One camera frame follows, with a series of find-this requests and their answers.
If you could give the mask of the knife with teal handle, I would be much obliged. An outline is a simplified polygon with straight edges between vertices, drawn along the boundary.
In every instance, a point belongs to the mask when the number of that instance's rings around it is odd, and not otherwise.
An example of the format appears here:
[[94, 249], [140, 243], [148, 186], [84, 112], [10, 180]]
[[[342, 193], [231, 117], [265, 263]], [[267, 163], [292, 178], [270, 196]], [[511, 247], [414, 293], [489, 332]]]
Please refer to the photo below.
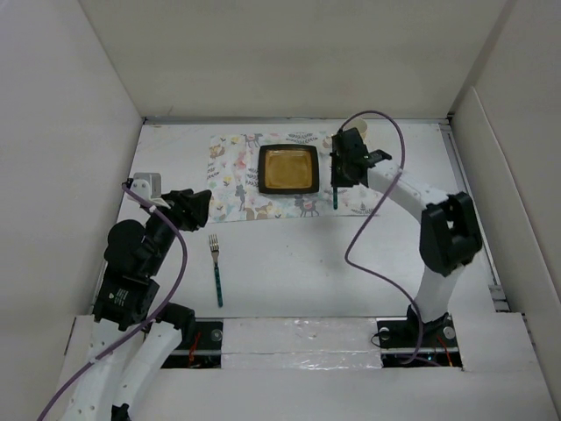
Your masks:
[[332, 189], [332, 204], [333, 204], [333, 210], [334, 210], [334, 211], [338, 210], [338, 192], [337, 192], [337, 187], [333, 187], [333, 189]]

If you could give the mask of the fork with teal handle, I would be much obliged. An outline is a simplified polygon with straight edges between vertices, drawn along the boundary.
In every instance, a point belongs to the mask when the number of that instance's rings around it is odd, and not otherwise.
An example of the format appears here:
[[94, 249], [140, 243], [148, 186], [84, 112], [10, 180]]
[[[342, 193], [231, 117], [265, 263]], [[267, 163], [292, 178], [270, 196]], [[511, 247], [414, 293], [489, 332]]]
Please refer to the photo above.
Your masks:
[[219, 308], [222, 308], [224, 306], [224, 299], [223, 299], [220, 269], [219, 269], [219, 262], [218, 262], [220, 249], [219, 249], [218, 238], [216, 234], [209, 235], [209, 249], [213, 260], [215, 284], [216, 284], [216, 291], [217, 291], [217, 305]]

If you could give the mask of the floral patterned cloth placemat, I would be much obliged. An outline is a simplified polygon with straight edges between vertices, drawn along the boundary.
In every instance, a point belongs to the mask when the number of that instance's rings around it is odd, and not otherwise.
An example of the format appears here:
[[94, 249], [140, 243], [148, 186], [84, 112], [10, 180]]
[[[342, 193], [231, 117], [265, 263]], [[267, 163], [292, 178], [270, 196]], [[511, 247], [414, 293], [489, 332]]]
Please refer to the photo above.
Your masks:
[[[318, 192], [306, 195], [259, 192], [259, 149], [275, 144], [316, 148], [320, 175]], [[337, 208], [333, 208], [330, 152], [331, 138], [326, 132], [256, 132], [212, 137], [207, 166], [207, 184], [212, 191], [210, 221], [369, 215], [381, 194], [362, 185], [338, 189]]]

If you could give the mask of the square black amber plate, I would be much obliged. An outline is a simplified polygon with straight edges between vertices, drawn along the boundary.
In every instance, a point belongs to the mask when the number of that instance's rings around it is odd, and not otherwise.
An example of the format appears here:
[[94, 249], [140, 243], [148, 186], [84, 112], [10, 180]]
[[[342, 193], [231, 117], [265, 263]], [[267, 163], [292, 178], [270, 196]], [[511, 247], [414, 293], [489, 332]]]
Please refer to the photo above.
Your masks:
[[319, 157], [315, 146], [265, 145], [259, 149], [258, 189], [266, 195], [315, 194], [319, 191]]

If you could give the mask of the yellow mug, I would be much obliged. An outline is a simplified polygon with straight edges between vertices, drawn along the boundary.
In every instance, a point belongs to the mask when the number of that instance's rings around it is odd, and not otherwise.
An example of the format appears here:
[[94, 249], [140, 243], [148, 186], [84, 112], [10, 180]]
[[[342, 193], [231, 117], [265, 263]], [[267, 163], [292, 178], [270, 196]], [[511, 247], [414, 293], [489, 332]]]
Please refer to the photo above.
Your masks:
[[366, 141], [368, 124], [362, 117], [355, 117], [345, 125], [346, 130], [356, 129], [362, 140]]

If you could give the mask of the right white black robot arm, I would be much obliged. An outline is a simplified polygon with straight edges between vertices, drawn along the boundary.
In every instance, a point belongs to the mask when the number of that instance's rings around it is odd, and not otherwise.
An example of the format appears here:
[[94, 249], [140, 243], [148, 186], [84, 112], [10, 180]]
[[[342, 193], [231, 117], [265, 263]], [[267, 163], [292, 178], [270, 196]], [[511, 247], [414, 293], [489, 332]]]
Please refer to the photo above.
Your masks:
[[405, 171], [390, 154], [368, 151], [357, 129], [332, 136], [330, 181], [333, 189], [363, 185], [398, 204], [420, 225], [423, 277], [409, 305], [405, 334], [426, 345], [448, 314], [449, 301], [465, 267], [482, 248], [472, 198], [430, 186]]

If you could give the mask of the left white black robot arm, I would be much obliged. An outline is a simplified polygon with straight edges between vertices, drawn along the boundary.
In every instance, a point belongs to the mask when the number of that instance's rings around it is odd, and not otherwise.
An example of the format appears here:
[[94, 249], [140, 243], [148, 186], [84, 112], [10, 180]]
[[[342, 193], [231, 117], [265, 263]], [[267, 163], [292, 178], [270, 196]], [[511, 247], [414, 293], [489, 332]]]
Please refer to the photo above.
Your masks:
[[111, 228], [88, 361], [74, 377], [63, 419], [133, 419], [171, 352], [193, 342], [194, 311], [168, 298], [154, 306], [154, 277], [174, 242], [187, 247], [182, 233], [206, 225], [210, 199], [207, 189], [171, 191], [158, 203], [141, 198], [146, 223], [126, 219]]

